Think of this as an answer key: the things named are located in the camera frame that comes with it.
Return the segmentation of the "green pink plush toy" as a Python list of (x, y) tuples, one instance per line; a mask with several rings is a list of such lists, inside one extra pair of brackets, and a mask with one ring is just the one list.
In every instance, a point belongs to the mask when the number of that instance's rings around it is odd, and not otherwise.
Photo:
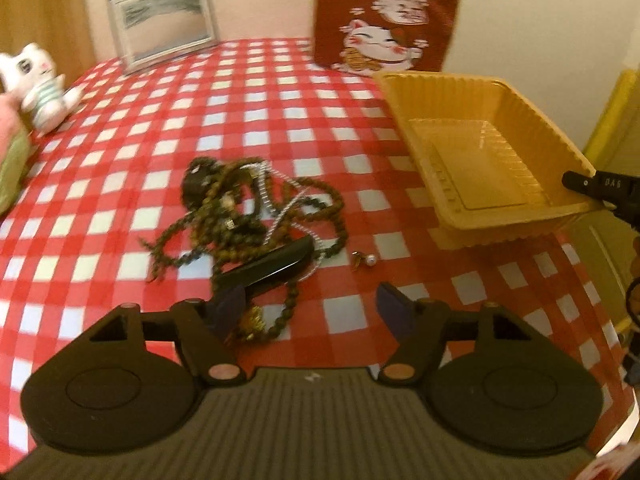
[(1, 95), (1, 214), (17, 200), (27, 172), (32, 144), (18, 112), (18, 103), (8, 92)]

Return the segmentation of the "red lucky cat cloth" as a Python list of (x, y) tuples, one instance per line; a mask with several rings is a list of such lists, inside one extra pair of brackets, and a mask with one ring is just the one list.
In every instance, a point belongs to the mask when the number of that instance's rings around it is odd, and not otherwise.
[(438, 72), (459, 0), (316, 0), (311, 52), (325, 68), (358, 76)]

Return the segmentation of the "silver framed sand picture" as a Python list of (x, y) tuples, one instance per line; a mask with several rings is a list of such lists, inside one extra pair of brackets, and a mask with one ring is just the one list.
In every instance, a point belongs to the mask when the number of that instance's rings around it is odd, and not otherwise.
[(213, 0), (107, 0), (126, 75), (219, 44)]

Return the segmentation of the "red white checkered tablecloth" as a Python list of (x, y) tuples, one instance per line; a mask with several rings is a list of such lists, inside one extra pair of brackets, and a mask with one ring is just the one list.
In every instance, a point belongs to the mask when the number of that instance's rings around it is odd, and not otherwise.
[[(81, 78), (84, 105), (44, 139), (1, 226), (1, 465), (34, 445), (20, 410), (29, 375), (112, 307), (165, 311), (209, 294), (200, 259), (150, 281), (145, 240), (183, 215), (180, 184), (198, 156), (268, 159), (344, 197), (347, 247), (299, 287), (275, 341), (239, 348), (242, 367), (366, 366), (395, 339), (375, 309), (378, 283), (455, 309), (504, 304), (598, 378), (603, 408), (589, 445), (626, 440), (634, 395), (622, 348), (562, 234), (460, 250), (437, 247), (438, 221), (371, 79), (312, 66), (303, 40), (229, 42), (143, 74), (117, 61)], [(352, 267), (352, 252), (378, 256)]]

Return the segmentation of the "pearl drop earring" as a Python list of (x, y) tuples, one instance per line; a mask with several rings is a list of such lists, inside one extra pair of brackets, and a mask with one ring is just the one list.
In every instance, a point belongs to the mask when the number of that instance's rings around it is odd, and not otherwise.
[(359, 269), (362, 266), (366, 266), (367, 268), (372, 268), (378, 263), (378, 256), (375, 254), (366, 254), (365, 252), (360, 252), (360, 250), (354, 250), (352, 252), (352, 267), (354, 269)]

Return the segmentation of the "white plush cat toy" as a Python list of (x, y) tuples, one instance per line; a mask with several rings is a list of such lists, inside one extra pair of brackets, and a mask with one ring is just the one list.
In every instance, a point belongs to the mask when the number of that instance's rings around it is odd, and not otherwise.
[(42, 136), (58, 128), (82, 98), (81, 88), (65, 88), (65, 75), (56, 72), (53, 58), (34, 42), (17, 55), (1, 53), (1, 81), (21, 110), (32, 115)]

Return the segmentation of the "yellow plastic tray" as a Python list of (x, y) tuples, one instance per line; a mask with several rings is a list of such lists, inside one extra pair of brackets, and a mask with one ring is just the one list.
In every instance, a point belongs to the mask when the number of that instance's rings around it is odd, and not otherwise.
[(563, 174), (594, 168), (570, 138), (501, 79), (378, 73), (374, 80), (430, 196), (441, 248), (550, 234), (600, 209)]

